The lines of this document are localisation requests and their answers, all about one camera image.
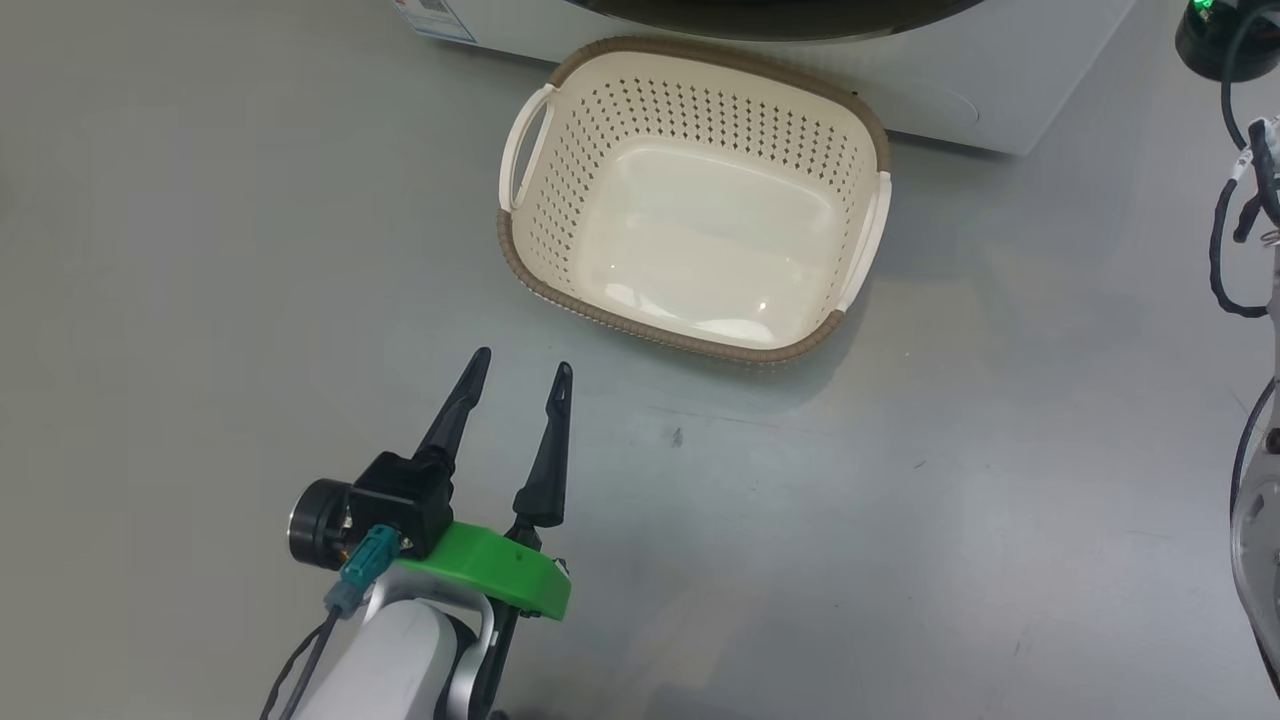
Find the cream perforated laundry basket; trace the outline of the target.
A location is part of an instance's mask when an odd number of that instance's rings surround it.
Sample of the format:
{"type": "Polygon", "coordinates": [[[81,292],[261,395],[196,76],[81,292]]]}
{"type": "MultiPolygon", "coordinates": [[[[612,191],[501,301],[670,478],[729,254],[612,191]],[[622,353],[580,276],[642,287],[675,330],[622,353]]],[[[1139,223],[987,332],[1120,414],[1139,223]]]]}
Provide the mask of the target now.
{"type": "Polygon", "coordinates": [[[614,37],[524,104],[500,160],[500,251],[536,296],[733,363],[840,327],[890,214],[890,142],[855,92],[730,47],[614,37]]]}

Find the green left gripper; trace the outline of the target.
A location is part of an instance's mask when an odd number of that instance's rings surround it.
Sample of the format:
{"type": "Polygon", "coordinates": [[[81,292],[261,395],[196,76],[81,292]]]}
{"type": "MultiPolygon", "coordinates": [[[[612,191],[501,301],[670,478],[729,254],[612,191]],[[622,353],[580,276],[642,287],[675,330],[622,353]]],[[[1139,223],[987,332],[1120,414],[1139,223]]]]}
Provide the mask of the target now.
{"type": "MultiPolygon", "coordinates": [[[[413,452],[416,462],[456,469],[470,413],[480,404],[492,350],[480,347],[413,452]]],[[[547,398],[547,424],[525,486],[515,496],[515,523],[506,537],[493,529],[452,523],[425,559],[398,559],[410,571],[476,591],[525,612],[562,621],[572,583],[558,560],[540,551],[540,529],[564,521],[570,461],[573,369],[561,363],[547,398]]]]}

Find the white washing machine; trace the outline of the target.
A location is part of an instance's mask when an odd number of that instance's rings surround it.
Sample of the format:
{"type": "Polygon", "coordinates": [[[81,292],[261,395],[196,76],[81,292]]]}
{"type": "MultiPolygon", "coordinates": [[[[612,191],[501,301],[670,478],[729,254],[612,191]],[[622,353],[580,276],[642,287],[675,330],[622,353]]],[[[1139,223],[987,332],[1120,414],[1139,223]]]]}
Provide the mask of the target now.
{"type": "Polygon", "coordinates": [[[888,129],[1029,152],[1135,0],[986,0],[897,35],[810,42],[701,38],[566,0],[447,0],[477,44],[543,61],[604,38],[681,38],[768,56],[855,92],[888,129]]]}

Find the blue white energy label sticker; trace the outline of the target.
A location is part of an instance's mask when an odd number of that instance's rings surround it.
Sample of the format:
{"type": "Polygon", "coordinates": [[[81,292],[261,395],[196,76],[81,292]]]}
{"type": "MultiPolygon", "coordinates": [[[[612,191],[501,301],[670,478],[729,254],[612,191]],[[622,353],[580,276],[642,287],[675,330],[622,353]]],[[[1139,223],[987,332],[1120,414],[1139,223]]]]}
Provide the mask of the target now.
{"type": "Polygon", "coordinates": [[[447,0],[390,0],[401,17],[421,36],[476,45],[447,0]]]}

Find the dark round washing machine door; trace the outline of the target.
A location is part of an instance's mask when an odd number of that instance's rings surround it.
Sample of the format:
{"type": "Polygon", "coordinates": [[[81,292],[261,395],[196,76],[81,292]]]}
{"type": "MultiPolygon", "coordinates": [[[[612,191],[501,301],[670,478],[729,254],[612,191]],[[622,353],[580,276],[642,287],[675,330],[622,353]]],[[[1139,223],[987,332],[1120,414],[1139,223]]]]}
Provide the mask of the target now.
{"type": "Polygon", "coordinates": [[[598,15],[701,38],[810,42],[931,26],[986,0],[566,0],[598,15]]]}

